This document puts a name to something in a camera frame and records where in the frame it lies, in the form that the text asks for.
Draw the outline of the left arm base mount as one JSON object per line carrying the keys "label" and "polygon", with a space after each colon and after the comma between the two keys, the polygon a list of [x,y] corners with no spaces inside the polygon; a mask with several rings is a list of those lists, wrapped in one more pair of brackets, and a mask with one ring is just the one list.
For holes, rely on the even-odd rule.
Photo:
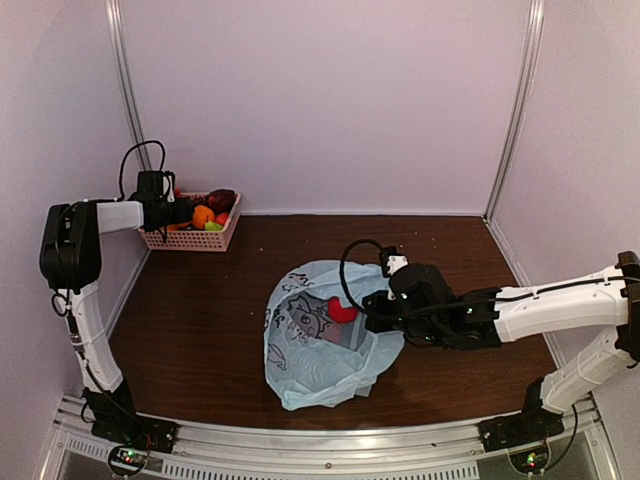
{"label": "left arm base mount", "polygon": [[114,392],[98,393],[85,387],[83,398],[94,416],[93,436],[138,450],[173,452],[177,424],[138,414],[126,381]]}

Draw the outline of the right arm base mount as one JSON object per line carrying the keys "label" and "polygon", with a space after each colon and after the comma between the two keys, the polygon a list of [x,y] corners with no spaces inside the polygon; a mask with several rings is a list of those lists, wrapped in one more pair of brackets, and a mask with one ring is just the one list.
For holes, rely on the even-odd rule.
{"label": "right arm base mount", "polygon": [[542,383],[543,378],[539,378],[527,387],[519,413],[497,416],[477,424],[485,452],[542,441],[565,431],[563,414],[550,412],[542,406]]}

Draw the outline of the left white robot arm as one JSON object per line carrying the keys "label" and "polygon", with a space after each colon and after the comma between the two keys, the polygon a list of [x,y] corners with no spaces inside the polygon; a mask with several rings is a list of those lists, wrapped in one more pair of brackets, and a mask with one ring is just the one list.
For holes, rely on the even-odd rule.
{"label": "left white robot arm", "polygon": [[191,214],[191,201],[175,196],[175,174],[170,171],[139,173],[137,190],[128,198],[85,199],[49,209],[39,268],[53,291],[55,313],[66,320],[89,391],[114,393],[124,380],[99,307],[101,237],[139,229],[165,234],[169,225],[186,222]]}

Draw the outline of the light blue printed plastic bag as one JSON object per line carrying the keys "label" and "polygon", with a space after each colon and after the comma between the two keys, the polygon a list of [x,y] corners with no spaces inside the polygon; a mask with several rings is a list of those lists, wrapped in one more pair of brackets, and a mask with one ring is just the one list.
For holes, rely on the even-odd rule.
{"label": "light blue printed plastic bag", "polygon": [[398,331],[367,331],[362,313],[347,324],[333,321],[330,301],[349,305],[339,265],[337,260],[318,260],[299,266],[269,297],[263,325],[264,374],[288,411],[333,408],[368,396],[404,348]]}

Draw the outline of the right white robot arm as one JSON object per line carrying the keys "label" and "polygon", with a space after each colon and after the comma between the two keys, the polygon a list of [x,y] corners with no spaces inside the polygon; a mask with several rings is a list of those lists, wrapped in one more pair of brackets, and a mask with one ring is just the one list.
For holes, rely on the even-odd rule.
{"label": "right white robot arm", "polygon": [[599,326],[601,333],[564,367],[534,382],[513,419],[519,440],[535,440],[580,397],[639,362],[639,257],[564,282],[493,287],[457,296],[434,265],[389,257],[384,290],[365,297],[366,327],[398,331],[429,346],[497,348],[542,333]]}

